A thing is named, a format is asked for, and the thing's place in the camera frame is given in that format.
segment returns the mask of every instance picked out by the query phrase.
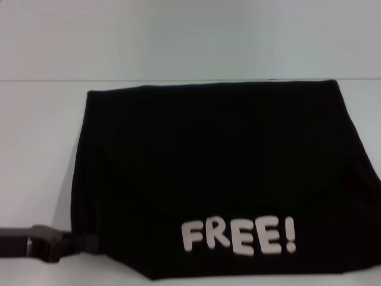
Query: black plastic buckle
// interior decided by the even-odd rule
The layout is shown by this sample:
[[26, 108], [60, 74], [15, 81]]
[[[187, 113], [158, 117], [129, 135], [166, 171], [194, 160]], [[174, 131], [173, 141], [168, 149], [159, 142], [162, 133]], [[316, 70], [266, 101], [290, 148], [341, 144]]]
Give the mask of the black plastic buckle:
[[[27, 232], [26, 257], [33, 257], [48, 263], [56, 263], [66, 256], [64, 251], [67, 240], [71, 240], [70, 232], [59, 231], [43, 225], [34, 225]], [[71, 254], [79, 253], [73, 249]]]

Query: black fabric pouch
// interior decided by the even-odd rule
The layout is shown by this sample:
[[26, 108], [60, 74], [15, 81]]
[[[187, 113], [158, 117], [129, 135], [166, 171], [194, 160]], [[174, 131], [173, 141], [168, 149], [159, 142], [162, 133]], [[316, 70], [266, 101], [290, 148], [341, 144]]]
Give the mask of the black fabric pouch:
[[152, 279], [343, 273], [381, 261], [380, 192], [334, 80], [90, 91], [72, 231]]

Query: white backdrop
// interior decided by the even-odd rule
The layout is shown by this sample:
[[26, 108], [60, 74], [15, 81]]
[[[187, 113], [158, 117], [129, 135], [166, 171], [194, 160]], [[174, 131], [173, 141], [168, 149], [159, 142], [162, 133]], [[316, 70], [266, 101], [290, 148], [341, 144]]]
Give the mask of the white backdrop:
[[[70, 229], [86, 93], [194, 80], [341, 79], [381, 174], [381, 2], [363, 0], [2, 0], [0, 226]], [[157, 285], [380, 285], [346, 275], [171, 279]], [[147, 285], [105, 257], [0, 260], [0, 285]]]

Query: white lettering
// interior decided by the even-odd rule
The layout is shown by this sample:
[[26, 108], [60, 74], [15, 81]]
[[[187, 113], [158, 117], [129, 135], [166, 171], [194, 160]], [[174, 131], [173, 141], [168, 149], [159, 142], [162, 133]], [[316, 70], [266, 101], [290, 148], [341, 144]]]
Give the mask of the white lettering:
[[254, 249], [248, 245], [242, 245], [242, 243], [252, 243], [252, 234], [241, 233], [241, 229], [252, 230], [254, 224], [249, 219], [233, 219], [230, 222], [230, 227], [232, 229], [232, 245], [233, 252], [236, 254], [253, 256]]
[[202, 241], [202, 233], [191, 232], [191, 230], [200, 231], [204, 227], [204, 224], [200, 220], [194, 220], [193, 222], [185, 222], [181, 226], [181, 232], [183, 234], [184, 249], [186, 252], [192, 251], [192, 243]]
[[255, 220], [258, 238], [261, 244], [261, 250], [264, 254], [276, 254], [282, 252], [279, 243], [270, 243], [270, 240], [278, 240], [279, 232], [275, 229], [266, 230], [266, 226], [277, 226], [278, 218], [276, 216], [262, 216]]
[[[218, 223], [215, 228], [213, 228], [214, 222]], [[205, 230], [207, 233], [207, 243], [210, 249], [214, 249], [216, 246], [215, 239], [217, 239], [225, 247], [230, 246], [230, 241], [223, 235], [225, 228], [226, 224], [222, 217], [213, 216], [207, 218]]]

